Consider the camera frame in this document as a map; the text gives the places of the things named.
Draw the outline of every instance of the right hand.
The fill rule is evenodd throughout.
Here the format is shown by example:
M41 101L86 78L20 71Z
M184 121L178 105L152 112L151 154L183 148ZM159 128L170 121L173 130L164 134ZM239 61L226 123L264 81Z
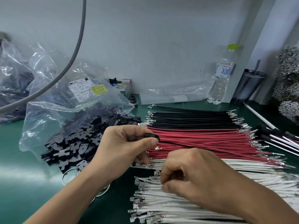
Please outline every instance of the right hand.
M189 181L182 181L182 174ZM204 209L244 219L251 204L259 200L256 197L271 191L232 169L213 152L198 148L170 152L161 171L161 184L164 192Z

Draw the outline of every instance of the yellow label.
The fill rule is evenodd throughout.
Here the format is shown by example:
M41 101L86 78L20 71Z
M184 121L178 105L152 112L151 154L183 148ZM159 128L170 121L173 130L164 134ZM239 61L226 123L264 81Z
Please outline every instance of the yellow label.
M104 94L106 92L108 92L107 88L104 86L104 84L101 85L97 85L97 86L92 86L90 87L92 89L92 91L95 93L95 95L101 95Z

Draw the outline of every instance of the fingernail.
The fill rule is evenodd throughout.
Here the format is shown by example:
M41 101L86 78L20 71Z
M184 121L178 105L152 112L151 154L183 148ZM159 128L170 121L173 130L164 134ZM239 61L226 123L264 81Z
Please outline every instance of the fingernail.
M162 191L165 193L169 193L168 187L166 184L162 185Z
M156 146L157 144L158 144L158 139L156 139L156 138L153 138L151 141L150 141L150 143L151 143L151 145L152 145L152 147L153 146Z

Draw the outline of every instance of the green workbench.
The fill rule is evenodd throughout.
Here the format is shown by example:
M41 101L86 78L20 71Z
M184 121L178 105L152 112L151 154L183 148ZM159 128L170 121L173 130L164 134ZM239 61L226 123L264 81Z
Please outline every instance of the green workbench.
M236 109L234 112L239 117L245 118L244 122L250 126L255 127L262 123L246 107L237 107L233 104L213 105L204 100L163 106L213 111ZM148 109L148 105L139 105L138 108L133 109L132 114L142 116L144 120L149 110L151 109ZM286 123L289 122L283 117L277 124L286 128ZM46 163L40 163L31 152L19 150L22 127L23 121L0 126L0 223L3 224L24 222L63 186L62 173L58 165L48 166ZM286 154L277 149L270 149L270 151ZM292 155L287 155L287 158L289 165L299 167L299 158ZM296 169L289 172L299 173ZM127 211L132 209L132 202L129 198L136 190L134 176L145 177L151 174L152 170L130 168L111 184L104 196L97 198L89 206L80 223L129 223L130 215Z

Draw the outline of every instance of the green bottle cap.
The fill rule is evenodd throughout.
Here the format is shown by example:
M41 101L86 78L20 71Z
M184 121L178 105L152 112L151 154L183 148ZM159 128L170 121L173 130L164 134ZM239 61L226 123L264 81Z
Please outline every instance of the green bottle cap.
M227 49L233 49L236 50L239 47L239 44L230 44L227 46Z

